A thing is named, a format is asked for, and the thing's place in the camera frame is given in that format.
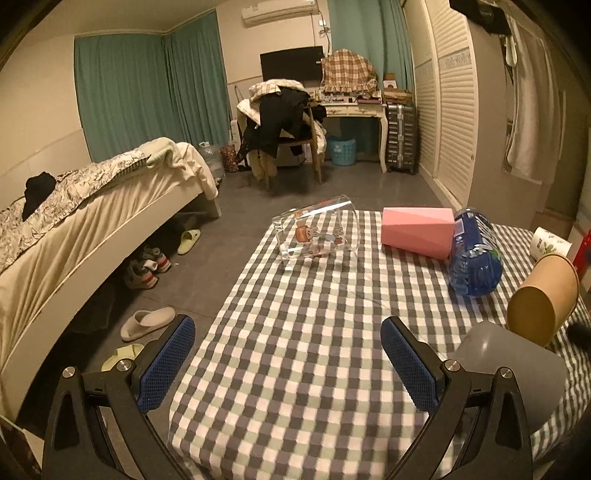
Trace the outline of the grey plastic cup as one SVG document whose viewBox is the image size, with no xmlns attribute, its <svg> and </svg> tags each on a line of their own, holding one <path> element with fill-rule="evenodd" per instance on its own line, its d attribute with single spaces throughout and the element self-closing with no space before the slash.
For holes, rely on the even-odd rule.
<svg viewBox="0 0 591 480">
<path fill-rule="evenodd" d="M 562 357 L 506 328 L 484 321 L 473 326 L 449 355 L 468 371 L 495 373 L 510 368 L 522 395 L 531 433 L 557 409 L 565 391 L 567 369 Z"/>
</svg>

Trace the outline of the brown paper cup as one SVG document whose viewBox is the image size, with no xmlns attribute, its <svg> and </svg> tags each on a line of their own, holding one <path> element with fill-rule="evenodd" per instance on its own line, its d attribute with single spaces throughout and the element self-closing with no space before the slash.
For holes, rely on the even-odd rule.
<svg viewBox="0 0 591 480">
<path fill-rule="evenodd" d="M 507 327 L 521 337 L 547 347 L 578 303 L 579 278 L 565 256 L 542 256 L 509 300 Z"/>
</svg>

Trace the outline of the blue plastic bottle cup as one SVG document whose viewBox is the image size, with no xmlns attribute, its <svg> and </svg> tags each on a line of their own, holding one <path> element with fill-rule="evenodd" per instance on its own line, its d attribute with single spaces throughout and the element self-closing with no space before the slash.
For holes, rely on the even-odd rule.
<svg viewBox="0 0 591 480">
<path fill-rule="evenodd" d="M 455 215 L 449 284 L 460 295 L 481 297 L 493 292 L 503 274 L 497 235 L 488 218 L 466 208 Z"/>
</svg>

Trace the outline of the white printed paper cup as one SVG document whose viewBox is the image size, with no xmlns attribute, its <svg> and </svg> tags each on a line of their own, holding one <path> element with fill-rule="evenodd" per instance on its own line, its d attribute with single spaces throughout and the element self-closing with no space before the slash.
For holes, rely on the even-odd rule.
<svg viewBox="0 0 591 480">
<path fill-rule="evenodd" d="M 529 253 L 534 260 L 539 260 L 542 256 L 550 253 L 567 257 L 571 247 L 571 242 L 542 227 L 538 227 L 530 242 Z"/>
</svg>

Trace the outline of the pink faceted cup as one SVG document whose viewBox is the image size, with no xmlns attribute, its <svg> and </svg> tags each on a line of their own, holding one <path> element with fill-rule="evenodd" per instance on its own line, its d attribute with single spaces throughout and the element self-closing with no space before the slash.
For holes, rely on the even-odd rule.
<svg viewBox="0 0 591 480">
<path fill-rule="evenodd" d="M 385 207 L 383 245 L 446 260 L 452 250 L 454 212 L 443 207 Z"/>
</svg>

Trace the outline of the clear glass printed cup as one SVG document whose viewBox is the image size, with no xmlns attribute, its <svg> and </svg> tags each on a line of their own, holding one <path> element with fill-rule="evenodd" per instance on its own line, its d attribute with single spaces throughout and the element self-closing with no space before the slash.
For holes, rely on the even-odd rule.
<svg viewBox="0 0 591 480">
<path fill-rule="evenodd" d="M 359 213 L 344 194 L 287 210 L 273 217 L 271 227 L 286 267 L 308 258 L 359 250 Z"/>
</svg>

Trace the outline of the pale green slipper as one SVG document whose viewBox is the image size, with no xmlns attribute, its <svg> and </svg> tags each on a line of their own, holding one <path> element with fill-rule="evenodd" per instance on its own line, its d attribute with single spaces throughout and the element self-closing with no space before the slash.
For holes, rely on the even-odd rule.
<svg viewBox="0 0 591 480">
<path fill-rule="evenodd" d="M 119 347 L 102 364 L 101 371 L 110 371 L 121 360 L 134 360 L 143 350 L 144 346 L 139 343 L 126 344 Z"/>
</svg>

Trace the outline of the white slipper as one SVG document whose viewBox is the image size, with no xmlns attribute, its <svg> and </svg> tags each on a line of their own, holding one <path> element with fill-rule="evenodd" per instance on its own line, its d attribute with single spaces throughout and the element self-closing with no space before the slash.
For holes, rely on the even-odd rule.
<svg viewBox="0 0 591 480">
<path fill-rule="evenodd" d="M 167 327 L 174 320 L 175 316 L 176 312 L 172 307 L 163 307 L 154 311 L 136 311 L 121 326 L 121 340 L 132 342 L 156 330 Z"/>
</svg>

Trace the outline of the bed with beige sheet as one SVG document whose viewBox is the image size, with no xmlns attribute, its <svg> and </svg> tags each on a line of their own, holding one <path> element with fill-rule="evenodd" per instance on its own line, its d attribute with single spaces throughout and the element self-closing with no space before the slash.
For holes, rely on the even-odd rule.
<svg viewBox="0 0 591 480">
<path fill-rule="evenodd" d="M 150 167 L 84 202 L 1 271 L 1 414 L 14 420 L 72 318 L 111 272 L 185 204 L 218 190 L 191 144 L 140 145 Z"/>
</svg>

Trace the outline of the white red sneaker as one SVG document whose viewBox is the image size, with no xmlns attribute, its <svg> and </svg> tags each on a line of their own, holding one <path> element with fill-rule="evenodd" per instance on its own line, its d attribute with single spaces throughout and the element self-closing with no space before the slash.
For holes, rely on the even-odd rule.
<svg viewBox="0 0 591 480">
<path fill-rule="evenodd" d="M 142 265 L 154 273 L 165 273 L 171 268 L 171 262 L 157 247 L 144 246 L 140 252 Z"/>
<path fill-rule="evenodd" d="M 124 272 L 124 283 L 130 290 L 152 289 L 158 282 L 157 263 L 152 260 L 131 260 Z"/>
</svg>

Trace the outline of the checkered tablecloth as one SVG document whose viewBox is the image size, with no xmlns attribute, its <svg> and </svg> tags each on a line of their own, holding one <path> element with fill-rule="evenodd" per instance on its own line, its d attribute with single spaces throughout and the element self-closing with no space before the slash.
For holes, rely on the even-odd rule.
<svg viewBox="0 0 591 480">
<path fill-rule="evenodd" d="M 489 296 L 458 296 L 447 266 L 383 246 L 362 211 L 356 252 L 291 270 L 267 231 L 188 366 L 168 445 L 192 479 L 381 479 L 423 426 L 380 341 L 389 316 L 441 357 L 482 321 L 503 324 L 531 272 L 532 233 L 496 225 L 504 273 Z"/>
</svg>

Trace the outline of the red thermos bottle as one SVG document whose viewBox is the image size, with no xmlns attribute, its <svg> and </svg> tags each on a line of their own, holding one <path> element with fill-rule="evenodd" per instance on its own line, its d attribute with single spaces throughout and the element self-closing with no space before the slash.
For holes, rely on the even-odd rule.
<svg viewBox="0 0 591 480">
<path fill-rule="evenodd" d="M 577 253 L 572 261 L 577 272 L 579 280 L 582 280 L 590 266 L 590 250 L 591 250 L 591 231 L 588 231 L 577 250 Z"/>
</svg>

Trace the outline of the floral quilt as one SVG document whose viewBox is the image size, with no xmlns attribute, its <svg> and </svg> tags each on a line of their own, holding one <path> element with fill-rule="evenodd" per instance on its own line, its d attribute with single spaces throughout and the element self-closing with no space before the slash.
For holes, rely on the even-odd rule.
<svg viewBox="0 0 591 480">
<path fill-rule="evenodd" d="M 84 202 L 149 167 L 150 155 L 135 149 L 62 174 L 54 190 L 25 220 L 22 214 L 26 199 L 15 200 L 1 211 L 1 271 L 10 267 Z"/>
</svg>

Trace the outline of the green slipper under bed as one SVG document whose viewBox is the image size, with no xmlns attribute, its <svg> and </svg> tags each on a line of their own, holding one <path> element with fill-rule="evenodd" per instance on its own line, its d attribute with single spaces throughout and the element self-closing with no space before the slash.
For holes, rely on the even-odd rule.
<svg viewBox="0 0 591 480">
<path fill-rule="evenodd" d="M 177 254 L 186 255 L 195 245 L 197 245 L 200 237 L 201 231 L 199 229 L 189 229 L 183 231 L 180 236 Z"/>
</svg>

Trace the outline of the black garment on bed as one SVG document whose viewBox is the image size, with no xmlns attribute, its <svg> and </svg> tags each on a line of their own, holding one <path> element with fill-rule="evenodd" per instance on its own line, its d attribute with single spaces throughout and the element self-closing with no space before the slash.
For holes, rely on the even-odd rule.
<svg viewBox="0 0 591 480">
<path fill-rule="evenodd" d="M 56 179 L 48 172 L 42 172 L 26 181 L 24 191 L 25 205 L 22 211 L 22 221 L 27 220 L 49 197 L 54 191 L 56 184 Z"/>
</svg>

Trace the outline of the hanging white towel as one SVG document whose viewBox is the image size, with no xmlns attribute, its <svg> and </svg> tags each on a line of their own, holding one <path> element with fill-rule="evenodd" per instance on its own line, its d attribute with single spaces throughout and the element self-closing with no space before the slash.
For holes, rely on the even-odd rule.
<svg viewBox="0 0 591 480">
<path fill-rule="evenodd" d="M 549 43 L 529 20 L 507 17 L 507 58 L 513 69 L 514 114 L 506 161 L 515 175 L 538 184 L 554 181 L 561 108 Z"/>
</svg>

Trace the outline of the large water jug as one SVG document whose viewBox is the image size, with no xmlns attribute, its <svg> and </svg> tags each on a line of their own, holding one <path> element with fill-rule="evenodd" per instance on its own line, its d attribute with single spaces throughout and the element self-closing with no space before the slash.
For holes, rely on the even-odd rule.
<svg viewBox="0 0 591 480">
<path fill-rule="evenodd" d="M 198 151 L 200 152 L 200 155 L 204 157 L 204 161 L 211 170 L 214 180 L 217 183 L 221 182 L 225 176 L 225 170 L 221 158 L 221 150 L 219 150 L 219 148 L 215 145 L 204 141 L 199 143 Z"/>
</svg>

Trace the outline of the blue laundry basket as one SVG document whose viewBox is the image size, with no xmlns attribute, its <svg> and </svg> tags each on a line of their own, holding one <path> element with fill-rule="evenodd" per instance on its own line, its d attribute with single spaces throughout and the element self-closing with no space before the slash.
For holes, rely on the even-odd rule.
<svg viewBox="0 0 591 480">
<path fill-rule="evenodd" d="M 348 167 L 356 163 L 356 139 L 329 136 L 329 156 L 336 166 Z"/>
</svg>

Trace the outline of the dark ribbed suitcase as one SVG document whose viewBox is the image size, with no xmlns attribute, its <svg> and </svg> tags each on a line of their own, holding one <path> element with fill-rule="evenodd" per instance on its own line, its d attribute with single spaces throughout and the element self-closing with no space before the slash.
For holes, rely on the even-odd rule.
<svg viewBox="0 0 591 480">
<path fill-rule="evenodd" d="M 387 166 L 390 170 L 417 173 L 418 121 L 413 104 L 391 103 L 387 107 Z"/>
</svg>

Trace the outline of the left green curtain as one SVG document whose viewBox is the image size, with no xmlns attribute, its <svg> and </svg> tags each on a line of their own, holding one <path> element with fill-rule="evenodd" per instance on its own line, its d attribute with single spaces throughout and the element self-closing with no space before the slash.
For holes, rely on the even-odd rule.
<svg viewBox="0 0 591 480">
<path fill-rule="evenodd" d="M 228 142 L 228 82 L 215 12 L 166 35 L 78 37 L 73 68 L 94 162 L 158 137 L 192 145 Z"/>
</svg>

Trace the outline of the green curtain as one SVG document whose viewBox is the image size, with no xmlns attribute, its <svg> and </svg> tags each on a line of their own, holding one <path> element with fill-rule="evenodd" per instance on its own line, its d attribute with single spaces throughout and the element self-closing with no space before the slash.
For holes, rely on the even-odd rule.
<svg viewBox="0 0 591 480">
<path fill-rule="evenodd" d="M 367 58 L 383 83 L 393 73 L 399 88 L 414 90 L 409 30 L 400 1 L 328 2 L 332 49 L 349 49 Z"/>
<path fill-rule="evenodd" d="M 228 142 L 228 82 L 215 12 L 166 35 L 78 37 L 73 68 L 94 162 L 158 137 L 192 145 Z"/>
</svg>

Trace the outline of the white desk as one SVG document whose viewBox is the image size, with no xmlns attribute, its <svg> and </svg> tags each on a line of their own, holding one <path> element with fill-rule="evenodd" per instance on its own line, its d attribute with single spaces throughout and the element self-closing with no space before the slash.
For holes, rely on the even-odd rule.
<svg viewBox="0 0 591 480">
<path fill-rule="evenodd" d="M 389 134 L 387 105 L 382 103 L 322 102 L 322 106 L 327 109 L 328 118 L 377 118 L 380 120 L 379 160 L 382 172 L 387 173 L 387 146 Z"/>
</svg>

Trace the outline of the wooden chair with clothes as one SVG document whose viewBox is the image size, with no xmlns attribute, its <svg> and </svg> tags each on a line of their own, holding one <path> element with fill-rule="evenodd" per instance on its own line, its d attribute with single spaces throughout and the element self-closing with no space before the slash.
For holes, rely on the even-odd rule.
<svg viewBox="0 0 591 480">
<path fill-rule="evenodd" d="M 276 176 L 280 147 L 294 155 L 311 150 L 311 163 L 322 181 L 328 141 L 322 122 L 327 108 L 297 80 L 271 79 L 249 88 L 249 97 L 236 105 L 240 145 L 236 160 L 245 161 L 256 180 L 270 185 Z"/>
</svg>

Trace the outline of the white louvered wardrobe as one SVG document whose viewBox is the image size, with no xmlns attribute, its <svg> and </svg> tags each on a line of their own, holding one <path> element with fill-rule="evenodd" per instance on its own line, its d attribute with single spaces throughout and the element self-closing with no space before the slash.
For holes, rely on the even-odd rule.
<svg viewBox="0 0 591 480">
<path fill-rule="evenodd" d="M 447 1 L 402 4 L 419 114 L 420 173 L 443 205 L 528 227 L 541 186 L 508 169 L 511 91 L 501 39 Z"/>
</svg>

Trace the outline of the plaid cloth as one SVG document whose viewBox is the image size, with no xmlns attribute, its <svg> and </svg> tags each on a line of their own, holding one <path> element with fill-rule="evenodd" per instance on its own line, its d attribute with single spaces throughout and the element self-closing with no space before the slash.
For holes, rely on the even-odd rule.
<svg viewBox="0 0 591 480">
<path fill-rule="evenodd" d="M 339 49 L 322 58 L 322 89 L 331 93 L 372 95 L 379 89 L 377 70 L 362 55 Z"/>
</svg>

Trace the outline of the black monitor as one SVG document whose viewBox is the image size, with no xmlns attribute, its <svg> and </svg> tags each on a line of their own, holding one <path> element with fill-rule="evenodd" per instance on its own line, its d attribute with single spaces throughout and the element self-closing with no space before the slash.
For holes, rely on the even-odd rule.
<svg viewBox="0 0 591 480">
<path fill-rule="evenodd" d="M 321 46 L 311 46 L 263 53 L 259 62 L 264 81 L 287 79 L 318 84 L 322 81 L 324 58 Z"/>
</svg>

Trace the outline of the black hanging garment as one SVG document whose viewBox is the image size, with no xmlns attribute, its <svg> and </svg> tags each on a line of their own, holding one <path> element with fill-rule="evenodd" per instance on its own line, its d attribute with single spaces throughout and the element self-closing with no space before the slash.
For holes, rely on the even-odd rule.
<svg viewBox="0 0 591 480">
<path fill-rule="evenodd" d="M 479 0 L 450 0 L 449 5 L 489 34 L 511 35 L 506 15 L 498 6 Z"/>
</svg>

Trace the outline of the right green curtain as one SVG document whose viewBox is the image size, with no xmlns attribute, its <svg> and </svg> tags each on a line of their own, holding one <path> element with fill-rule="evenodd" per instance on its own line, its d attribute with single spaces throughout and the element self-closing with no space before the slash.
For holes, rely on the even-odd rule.
<svg viewBox="0 0 591 480">
<path fill-rule="evenodd" d="M 367 58 L 383 83 L 393 73 L 399 88 L 414 90 L 409 30 L 400 1 L 328 2 L 332 49 L 349 49 Z"/>
</svg>

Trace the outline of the white air conditioner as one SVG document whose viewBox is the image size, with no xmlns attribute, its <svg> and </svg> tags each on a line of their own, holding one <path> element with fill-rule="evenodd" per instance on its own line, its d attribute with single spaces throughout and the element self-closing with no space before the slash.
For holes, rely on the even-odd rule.
<svg viewBox="0 0 591 480">
<path fill-rule="evenodd" d="M 315 15 L 320 12 L 315 0 L 277 0 L 260 1 L 256 5 L 242 8 L 242 21 L 245 25 L 259 25 L 277 20 Z"/>
</svg>

